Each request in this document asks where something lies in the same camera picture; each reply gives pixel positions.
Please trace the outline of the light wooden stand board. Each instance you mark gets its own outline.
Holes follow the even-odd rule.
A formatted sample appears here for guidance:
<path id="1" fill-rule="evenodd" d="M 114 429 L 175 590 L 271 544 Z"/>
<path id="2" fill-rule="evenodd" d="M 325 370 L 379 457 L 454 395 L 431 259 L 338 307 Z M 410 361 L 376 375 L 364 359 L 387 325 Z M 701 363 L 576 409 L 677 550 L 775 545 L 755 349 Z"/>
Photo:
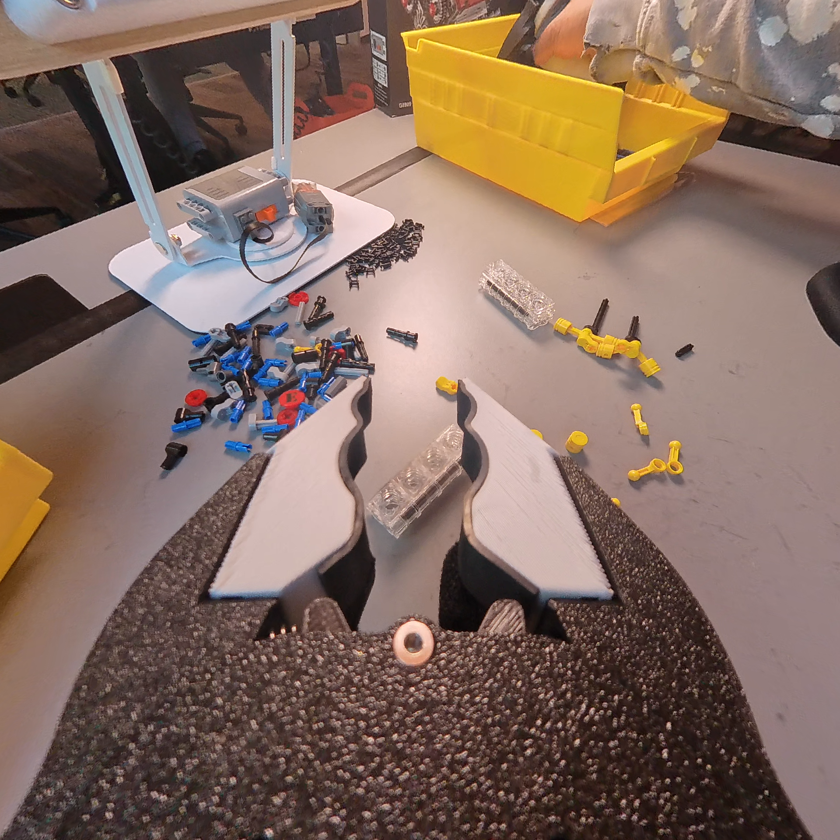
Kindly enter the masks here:
<path id="1" fill-rule="evenodd" d="M 353 7 L 338 1 L 187 1 L 198 2 L 198 15 L 185 20 L 68 43 L 39 43 L 18 29 L 2 6 L 2 78 L 30 76 L 73 67 L 91 60 L 133 56 L 171 48 L 183 67 L 234 66 L 236 58 L 269 49 L 265 27 L 279 19 L 293 23 L 333 9 Z"/>

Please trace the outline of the pile of mixed building parts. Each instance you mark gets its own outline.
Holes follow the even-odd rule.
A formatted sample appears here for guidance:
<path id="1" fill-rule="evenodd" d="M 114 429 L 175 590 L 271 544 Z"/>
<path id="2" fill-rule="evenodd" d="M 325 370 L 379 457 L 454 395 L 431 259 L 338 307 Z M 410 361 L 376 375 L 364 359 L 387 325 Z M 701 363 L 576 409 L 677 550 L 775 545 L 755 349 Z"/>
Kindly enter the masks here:
<path id="1" fill-rule="evenodd" d="M 201 382 L 175 410 L 173 436 L 216 425 L 273 445 L 375 372 L 362 337 L 334 323 L 323 295 L 291 292 L 268 314 L 286 320 L 228 322 L 191 341 L 186 363 Z"/>

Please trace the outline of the grey desk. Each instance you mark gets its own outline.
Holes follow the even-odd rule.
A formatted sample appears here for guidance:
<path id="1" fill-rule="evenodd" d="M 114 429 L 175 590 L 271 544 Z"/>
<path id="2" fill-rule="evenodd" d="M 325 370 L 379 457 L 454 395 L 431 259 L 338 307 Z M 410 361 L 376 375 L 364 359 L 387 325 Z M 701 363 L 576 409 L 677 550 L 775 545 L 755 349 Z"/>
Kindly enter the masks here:
<path id="1" fill-rule="evenodd" d="M 295 140 L 292 173 L 340 187 L 415 147 L 413 116 L 373 110 Z M 88 308 L 122 294 L 109 262 L 148 231 L 135 204 L 83 219 L 102 188 L 92 139 L 75 113 L 2 129 L 2 206 L 53 206 L 75 221 L 32 224 L 41 236 L 2 252 L 2 286 L 48 275 Z"/>
<path id="2" fill-rule="evenodd" d="M 337 271 L 310 291 L 376 364 L 364 498 L 455 421 L 440 375 L 472 379 L 555 447 L 586 432 L 583 467 L 684 577 L 796 810 L 814 837 L 836 838 L 838 347 L 805 285 L 838 261 L 838 169 L 721 143 L 611 227 L 574 225 L 431 156 L 364 199 L 425 227 L 414 259 L 360 290 Z M 479 289 L 499 259 L 554 301 L 553 323 L 529 330 Z M 604 298 L 601 335 L 624 339 L 638 315 L 659 373 L 553 330 L 591 325 Z M 54 474 L 50 513 L 2 582 L 2 829 L 110 613 L 240 466 L 227 428 L 211 426 L 160 469 L 193 387 L 191 340 L 148 307 L 2 385 L 2 440 Z M 681 475 L 628 479 L 666 462 L 674 439 Z"/>

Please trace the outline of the white cylinder bar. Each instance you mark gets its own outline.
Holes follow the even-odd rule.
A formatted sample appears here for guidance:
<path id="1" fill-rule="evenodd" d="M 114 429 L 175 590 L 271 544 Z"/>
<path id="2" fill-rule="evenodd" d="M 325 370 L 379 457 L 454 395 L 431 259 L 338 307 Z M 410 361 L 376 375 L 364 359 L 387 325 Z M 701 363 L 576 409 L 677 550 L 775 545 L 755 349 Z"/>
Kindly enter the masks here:
<path id="1" fill-rule="evenodd" d="M 39 43 L 56 45 L 193 18 L 187 1 L 3 1 L 12 23 Z"/>

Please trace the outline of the pile of black clip pins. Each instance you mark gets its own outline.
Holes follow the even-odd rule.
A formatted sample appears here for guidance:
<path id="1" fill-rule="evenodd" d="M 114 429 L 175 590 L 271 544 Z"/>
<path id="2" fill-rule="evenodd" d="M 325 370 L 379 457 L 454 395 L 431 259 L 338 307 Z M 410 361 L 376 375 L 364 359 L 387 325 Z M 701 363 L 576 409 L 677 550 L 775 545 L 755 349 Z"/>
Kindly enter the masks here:
<path id="1" fill-rule="evenodd" d="M 410 218 L 394 224 L 345 260 L 349 289 L 359 289 L 361 277 L 374 277 L 378 270 L 390 270 L 400 261 L 413 259 L 423 239 L 423 224 Z"/>

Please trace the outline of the grey battery box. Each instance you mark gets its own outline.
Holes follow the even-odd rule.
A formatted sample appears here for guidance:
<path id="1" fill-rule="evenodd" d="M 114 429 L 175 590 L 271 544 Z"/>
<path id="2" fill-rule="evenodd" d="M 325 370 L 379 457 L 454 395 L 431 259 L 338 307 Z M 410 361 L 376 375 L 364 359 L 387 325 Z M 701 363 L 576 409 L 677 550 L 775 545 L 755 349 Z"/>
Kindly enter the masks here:
<path id="1" fill-rule="evenodd" d="M 191 217 L 195 230 L 234 244 L 259 211 L 287 200 L 284 183 L 273 172 L 245 165 L 186 187 L 177 206 Z"/>

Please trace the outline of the yellow piston crank assembly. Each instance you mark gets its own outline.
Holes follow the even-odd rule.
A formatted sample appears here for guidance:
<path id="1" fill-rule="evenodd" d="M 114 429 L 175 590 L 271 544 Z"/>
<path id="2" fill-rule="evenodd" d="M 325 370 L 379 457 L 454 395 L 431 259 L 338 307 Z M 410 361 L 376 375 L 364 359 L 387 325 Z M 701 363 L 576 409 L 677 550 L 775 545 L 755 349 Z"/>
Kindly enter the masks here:
<path id="1" fill-rule="evenodd" d="M 604 350 L 611 350 L 612 357 L 621 355 L 631 361 L 636 361 L 639 370 L 646 377 L 651 377 L 659 373 L 660 367 L 654 358 L 646 356 L 642 351 L 642 344 L 638 338 L 638 330 L 639 316 L 635 315 L 631 319 L 626 337 L 624 339 L 617 339 L 607 336 L 602 348 Z"/>
<path id="2" fill-rule="evenodd" d="M 553 324 L 553 330 L 562 335 L 571 334 L 575 336 L 577 345 L 585 352 L 597 358 L 609 360 L 615 353 L 617 339 L 608 335 L 601 335 L 608 307 L 609 300 L 604 298 L 591 325 L 576 328 L 571 321 L 558 318 Z"/>

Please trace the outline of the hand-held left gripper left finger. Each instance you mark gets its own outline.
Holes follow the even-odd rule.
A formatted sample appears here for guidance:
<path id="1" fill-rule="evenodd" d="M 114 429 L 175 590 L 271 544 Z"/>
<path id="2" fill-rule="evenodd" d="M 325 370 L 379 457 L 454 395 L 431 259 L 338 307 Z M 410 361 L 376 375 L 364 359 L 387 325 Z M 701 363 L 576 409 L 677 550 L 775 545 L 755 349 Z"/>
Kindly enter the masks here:
<path id="1" fill-rule="evenodd" d="M 366 601 L 375 559 L 355 477 L 372 395 L 371 379 L 352 381 L 270 450 L 210 598 Z"/>

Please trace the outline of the transparent cylinder block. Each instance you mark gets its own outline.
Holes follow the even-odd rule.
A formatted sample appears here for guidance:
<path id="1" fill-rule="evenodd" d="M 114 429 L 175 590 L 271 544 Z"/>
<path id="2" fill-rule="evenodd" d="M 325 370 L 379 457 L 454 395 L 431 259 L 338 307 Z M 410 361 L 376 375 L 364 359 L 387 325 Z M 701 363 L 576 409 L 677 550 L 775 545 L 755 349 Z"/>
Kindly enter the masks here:
<path id="1" fill-rule="evenodd" d="M 501 259 L 484 268 L 479 289 L 529 330 L 554 321 L 554 301 Z"/>
<path id="2" fill-rule="evenodd" d="M 367 511 L 395 539 L 464 472 L 463 431 L 453 423 L 374 495 Z"/>

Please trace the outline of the red and black object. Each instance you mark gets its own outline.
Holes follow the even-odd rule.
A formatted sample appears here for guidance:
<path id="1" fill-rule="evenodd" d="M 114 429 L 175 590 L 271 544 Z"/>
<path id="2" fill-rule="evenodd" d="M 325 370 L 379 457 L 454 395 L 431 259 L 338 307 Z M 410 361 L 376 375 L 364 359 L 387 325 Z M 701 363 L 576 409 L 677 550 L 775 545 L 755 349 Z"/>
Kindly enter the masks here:
<path id="1" fill-rule="evenodd" d="M 322 96 L 317 93 L 307 99 L 296 98 L 293 139 L 352 119 L 374 107 L 372 89 L 357 81 L 351 82 L 342 94 Z"/>

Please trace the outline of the white metal stand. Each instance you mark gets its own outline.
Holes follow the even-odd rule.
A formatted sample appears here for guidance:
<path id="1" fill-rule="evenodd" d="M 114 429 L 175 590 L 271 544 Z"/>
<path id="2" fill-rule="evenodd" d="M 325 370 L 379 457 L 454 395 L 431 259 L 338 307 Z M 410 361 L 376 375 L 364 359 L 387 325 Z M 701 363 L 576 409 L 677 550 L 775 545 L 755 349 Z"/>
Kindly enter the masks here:
<path id="1" fill-rule="evenodd" d="M 270 23 L 273 149 L 268 166 L 240 162 L 203 175 L 249 165 L 285 182 L 287 200 L 267 206 L 248 224 L 238 242 L 217 241 L 195 230 L 190 216 L 168 227 L 123 101 L 123 86 L 110 58 L 83 64 L 93 96 L 140 210 L 148 236 L 112 258 L 112 277 L 189 330 L 198 332 L 242 320 L 267 309 L 336 267 L 353 252 L 390 229 L 394 216 L 378 206 L 315 184 L 334 209 L 333 231 L 307 232 L 296 214 L 291 142 L 294 108 L 295 40 L 292 22 Z"/>

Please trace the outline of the black toy engine box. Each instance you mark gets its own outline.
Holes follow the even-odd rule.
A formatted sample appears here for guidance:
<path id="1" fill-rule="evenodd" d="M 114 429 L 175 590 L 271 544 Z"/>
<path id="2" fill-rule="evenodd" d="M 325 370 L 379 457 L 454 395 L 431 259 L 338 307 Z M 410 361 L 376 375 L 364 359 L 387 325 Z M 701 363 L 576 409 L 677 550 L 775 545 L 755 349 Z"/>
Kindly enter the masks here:
<path id="1" fill-rule="evenodd" d="M 413 112 L 403 34 L 429 26 L 426 1 L 368 1 L 374 100 L 391 118 Z"/>

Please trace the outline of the person's right forearm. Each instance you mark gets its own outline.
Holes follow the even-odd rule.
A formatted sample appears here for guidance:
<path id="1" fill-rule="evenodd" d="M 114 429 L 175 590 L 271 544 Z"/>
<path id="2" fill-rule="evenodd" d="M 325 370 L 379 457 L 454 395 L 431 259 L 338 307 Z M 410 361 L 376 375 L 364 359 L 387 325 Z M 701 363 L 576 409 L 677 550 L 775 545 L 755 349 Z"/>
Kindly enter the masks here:
<path id="1" fill-rule="evenodd" d="M 584 44 L 598 81 L 664 83 L 838 140 L 838 1 L 596 1 Z"/>

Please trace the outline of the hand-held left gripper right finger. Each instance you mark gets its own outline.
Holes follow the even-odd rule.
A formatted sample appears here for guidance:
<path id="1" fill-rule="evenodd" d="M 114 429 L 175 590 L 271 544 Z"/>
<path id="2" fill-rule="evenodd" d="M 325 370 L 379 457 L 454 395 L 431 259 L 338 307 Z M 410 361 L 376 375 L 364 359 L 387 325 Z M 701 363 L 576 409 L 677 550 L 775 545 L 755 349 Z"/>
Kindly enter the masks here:
<path id="1" fill-rule="evenodd" d="M 478 602 L 608 602 L 603 553 L 559 454 L 469 379 L 458 381 L 464 498 L 458 573 Z"/>

